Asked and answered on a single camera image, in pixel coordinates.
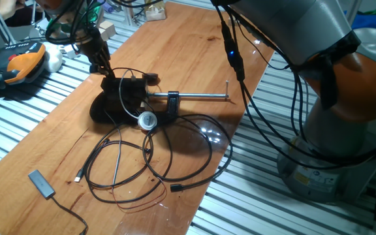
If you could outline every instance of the wooden tabletop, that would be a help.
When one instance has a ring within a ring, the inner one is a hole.
[[[229,80],[230,102],[181,101],[180,114],[201,113],[217,118],[230,135],[234,134],[244,112],[239,84],[227,62],[221,26],[216,12],[175,3],[166,4],[167,19],[145,23],[111,58],[113,67],[131,67],[156,72],[161,78],[150,91],[176,90],[184,93],[224,93]],[[246,80],[252,92],[266,68],[255,49],[241,36],[239,47],[245,61]],[[272,50],[257,45],[269,59]],[[116,71],[121,77],[123,71]],[[101,92],[102,77],[91,75],[51,114],[0,161],[0,234],[78,234],[83,224],[45,200],[31,183],[28,174],[35,169],[55,189],[55,198],[81,215],[88,223],[88,234],[185,234],[208,185],[183,192],[168,193],[154,206],[142,210],[120,210],[115,204],[96,200],[85,180],[74,183],[77,171],[98,140],[111,125],[96,125],[89,118],[89,107]],[[221,131],[210,123],[197,121],[213,138],[213,158],[199,175],[183,184],[212,175],[227,147]],[[186,125],[168,128],[174,149],[174,162],[168,174],[181,177],[198,169],[207,158],[205,141]],[[144,133],[125,127],[123,139],[142,145]],[[160,174],[165,171],[169,150],[163,134],[153,138],[155,154],[152,165]],[[107,147],[93,166],[91,179],[112,182],[118,147]],[[141,151],[122,147],[118,181],[129,177],[144,165]],[[118,200],[143,194],[158,179],[146,170],[131,183],[117,188]],[[160,186],[147,198],[123,206],[135,206],[160,195]],[[97,194],[112,200],[110,191]]]

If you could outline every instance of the black cable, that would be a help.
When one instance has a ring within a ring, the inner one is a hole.
[[[232,143],[232,140],[230,138],[230,135],[227,133],[226,129],[216,119],[214,119],[211,116],[205,115],[205,114],[188,114],[188,115],[185,115],[185,117],[190,117],[190,116],[200,116],[200,117],[205,117],[205,118],[212,120],[212,123],[214,123],[214,125],[218,126],[222,130],[223,134],[227,137],[227,140],[228,140],[229,146],[230,146],[230,153],[227,157],[226,163],[216,173],[214,173],[212,176],[210,176],[206,179],[200,180],[198,182],[191,183],[189,185],[180,185],[180,184],[171,185],[170,190],[172,192],[182,191],[182,190],[185,190],[185,189],[192,189],[194,187],[198,187],[198,186],[204,185],[205,183],[211,182],[215,178],[219,177],[223,173],[223,171],[225,171],[227,169],[227,167],[229,166],[229,164],[230,164],[230,162],[232,161],[232,158],[233,158],[233,143]]]
[[[247,88],[246,88],[246,86],[245,86],[245,84],[243,82],[240,83],[240,87],[241,87],[241,90],[242,90],[243,103],[244,103],[245,108],[246,108],[247,117],[249,118],[249,120],[251,121],[251,123],[253,124],[253,126],[255,127],[255,129],[260,133],[260,135],[265,139],[265,141],[267,141],[267,143],[269,143],[269,145],[271,145],[278,153],[280,153],[282,156],[286,157],[290,161],[292,161],[292,162],[294,162],[294,163],[296,163],[296,164],[298,164],[298,165],[300,165],[302,167],[312,168],[312,169],[315,169],[315,170],[333,170],[333,169],[343,168],[343,167],[346,167],[346,166],[357,165],[357,164],[360,164],[360,163],[364,162],[364,161],[360,161],[360,162],[353,163],[353,164],[341,164],[341,165],[333,165],[333,166],[327,166],[327,167],[319,167],[319,166],[311,166],[311,165],[308,165],[308,164],[301,163],[300,161],[297,161],[296,159],[290,157],[288,153],[285,153],[284,151],[282,151],[282,149],[280,149],[279,147],[277,147],[265,135],[265,133],[259,128],[259,126],[255,123],[255,120],[252,118],[252,115],[251,115],[251,113],[249,111],[249,107],[247,105],[247,101],[246,101],[246,97],[245,97],[245,93],[247,91]]]
[[[136,72],[139,72],[141,74],[145,74],[145,75],[148,75],[147,73],[141,71],[141,70],[138,70],[138,69],[132,69],[132,68],[127,68],[127,67],[116,67],[114,69],[112,69],[113,71],[114,70],[117,70],[117,69],[126,69],[126,70],[130,70],[130,71],[136,71]]]
[[[137,14],[135,14],[134,17],[138,17],[139,15],[142,14],[143,11],[144,11],[144,8],[142,8],[142,10],[140,10],[140,12],[138,12]]]
[[[166,178],[165,176],[161,176],[159,173],[157,173],[156,171],[154,171],[153,167],[147,161],[146,152],[143,151],[143,158],[145,160],[145,163],[147,164],[148,168],[151,170],[151,172],[153,173],[153,175],[156,176],[156,177],[158,177],[158,178],[160,178],[163,181],[171,181],[171,182],[183,181],[183,180],[188,180],[188,179],[194,177],[195,175],[199,174],[199,172],[203,171],[207,167],[207,165],[209,164],[209,162],[211,160],[212,153],[213,153],[212,145],[211,145],[210,139],[208,138],[207,134],[203,133],[201,131],[201,128],[197,124],[195,124],[191,120],[187,119],[188,117],[194,117],[194,116],[208,118],[209,119],[208,121],[211,120],[210,122],[212,122],[214,125],[216,125],[218,128],[220,128],[223,131],[223,133],[225,134],[225,136],[227,137],[227,139],[228,139],[228,141],[230,143],[230,155],[229,155],[228,160],[226,161],[226,163],[215,174],[213,174],[212,176],[210,176],[210,177],[208,177],[206,179],[200,180],[198,182],[189,184],[189,185],[181,185],[181,184],[171,185],[170,186],[171,192],[178,192],[178,191],[182,191],[182,190],[186,190],[186,189],[191,189],[193,187],[198,187],[198,186],[203,185],[205,183],[209,183],[211,180],[215,179],[221,173],[223,173],[223,171],[227,168],[227,166],[230,164],[230,162],[232,160],[233,145],[232,145],[232,142],[231,142],[231,139],[230,139],[230,135],[227,133],[227,131],[225,130],[225,128],[216,119],[214,119],[214,118],[212,118],[210,116],[207,116],[205,114],[188,114],[188,115],[184,115],[184,116],[174,116],[172,120],[182,119],[182,120],[190,123],[191,125],[193,125],[194,127],[196,127],[199,130],[199,133],[202,135],[202,137],[208,143],[209,157],[208,157],[206,163],[204,163],[204,165],[200,169],[198,169],[197,171],[195,171],[195,172],[193,172],[193,173],[191,173],[189,175],[186,175],[186,176],[180,177],[180,178]],[[158,125],[157,127],[153,128],[151,131],[149,131],[149,133],[146,135],[145,139],[143,140],[142,147],[144,147],[146,145],[146,139],[147,139],[147,137],[149,137],[151,134],[155,133],[156,128],[159,128],[162,125]],[[169,148],[170,148],[170,151],[172,152],[172,146],[170,145],[170,142],[169,142]]]
[[[300,94],[300,105],[298,107],[298,124],[300,126],[300,134],[301,134],[301,138],[307,142],[307,138],[306,138],[306,135],[304,134],[304,127],[303,127],[303,102],[304,102],[303,87],[301,84],[300,77],[298,73],[296,72],[294,72],[294,79],[296,80],[295,83],[298,84],[298,91]]]
[[[81,233],[79,233],[79,235],[85,235],[86,232],[88,231],[88,225],[87,223],[85,222],[84,219],[82,219],[82,217],[80,217],[77,213],[73,212],[72,210],[62,206],[60,203],[57,202],[57,200],[54,198],[54,196],[51,197],[51,199],[53,199],[53,201],[57,204],[57,206],[59,206],[62,210],[66,211],[67,213],[75,216],[77,219],[79,219],[84,225],[85,225],[85,228],[83,229],[83,231]]]
[[[156,0],[156,1],[152,1],[150,3],[146,3],[146,4],[141,4],[141,5],[128,5],[128,4],[124,4],[124,3],[134,3],[135,0],[132,0],[132,1],[126,1],[126,0],[120,0],[120,1],[117,1],[117,0],[111,0],[113,3],[117,4],[117,5],[120,5],[120,6],[123,6],[123,7],[128,7],[128,8],[140,8],[140,7],[148,7],[148,6],[152,6],[153,4],[156,4],[156,3],[160,3],[161,1],[163,0]]]
[[[296,136],[299,136],[297,128],[295,127],[295,120],[294,120],[294,113],[295,113],[295,102],[297,99],[297,91],[298,91],[298,84],[294,83],[294,94],[292,95],[292,105],[291,105],[291,115],[290,115],[290,121],[291,121],[291,127],[292,131],[294,131],[294,134]]]
[[[201,130],[201,127],[199,127],[197,124],[195,124],[193,121],[183,117],[183,116],[175,116],[176,119],[180,118],[180,119],[183,119],[184,121],[190,123],[191,125],[193,125],[194,127],[196,127],[198,130]],[[164,123],[164,124],[158,124],[156,125],[154,128],[152,128],[152,130],[150,130],[147,135],[144,137],[143,139],[143,144],[142,144],[142,148],[144,148],[144,146],[146,145],[146,140],[152,136],[153,133],[156,133],[156,130],[158,128],[161,128],[163,127],[163,125],[166,125],[167,123]],[[169,182],[177,182],[177,181],[184,181],[184,180],[188,180],[188,179],[191,179],[192,177],[198,175],[199,173],[201,173],[207,166],[208,164],[210,163],[212,157],[213,157],[213,147],[212,147],[212,143],[210,142],[207,134],[203,133],[203,132],[199,132],[201,137],[203,137],[206,141],[207,141],[207,144],[208,144],[208,150],[209,150],[209,154],[208,154],[208,158],[207,158],[207,161],[196,171],[194,171],[193,173],[187,175],[187,176],[184,176],[184,177],[180,177],[180,178],[166,178],[165,176],[162,176],[160,175],[159,173],[157,173],[153,167],[150,165],[149,161],[148,161],[148,158],[146,157],[146,151],[142,151],[143,153],[143,159],[144,159],[144,162],[145,164],[148,166],[148,168],[150,169],[150,171],[153,173],[154,176],[158,177],[158,178],[161,178],[163,181],[169,181]],[[169,150],[170,152],[172,153],[172,145],[170,144],[169,142]],[[171,165],[172,164],[172,158],[170,159],[169,161],[169,164]]]
[[[242,33],[242,35],[243,35],[243,37],[256,49],[256,51],[258,51],[258,53],[259,53],[259,55],[261,56],[261,58],[265,61],[265,63],[270,67],[270,68],[272,68],[272,69],[275,69],[275,70],[278,70],[278,71],[283,71],[283,70],[285,70],[285,69],[287,69],[287,68],[289,68],[289,65],[287,65],[287,66],[285,66],[284,68],[282,68],[282,69],[280,69],[280,68],[275,68],[274,66],[272,66],[272,65],[270,65],[269,64],[269,62],[268,62],[268,60],[267,59],[265,59],[265,57],[264,57],[264,55],[262,55],[262,52],[259,50],[259,48],[252,42],[252,41],[250,41],[247,37],[246,37],[246,35],[245,35],[245,33],[243,32],[243,29],[242,29],[242,27],[241,27],[241,25],[240,25],[240,22],[239,22],[239,20],[237,20],[236,19],[236,22],[238,23],[238,26],[239,26],[239,29],[240,29],[240,32]]]

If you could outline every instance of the white object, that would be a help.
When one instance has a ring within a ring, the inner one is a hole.
[[[153,112],[145,111],[137,118],[137,124],[145,131],[150,131],[157,125],[157,117]]]
[[[67,45],[67,46],[65,46],[65,52],[68,55],[69,59],[73,59],[76,56],[78,56],[78,55],[76,55],[75,50],[73,50],[73,45]]]
[[[146,11],[146,19],[148,21],[164,20],[166,19],[165,10],[157,7],[149,8]]]
[[[99,27],[107,32],[108,38],[113,37],[116,34],[116,27],[109,21],[100,23]]]
[[[99,33],[101,34],[101,38],[106,42],[110,37],[108,36],[108,32],[105,29],[99,28]]]
[[[55,46],[47,46],[46,54],[48,59],[46,60],[44,66],[48,72],[57,72],[62,66],[62,53]]]

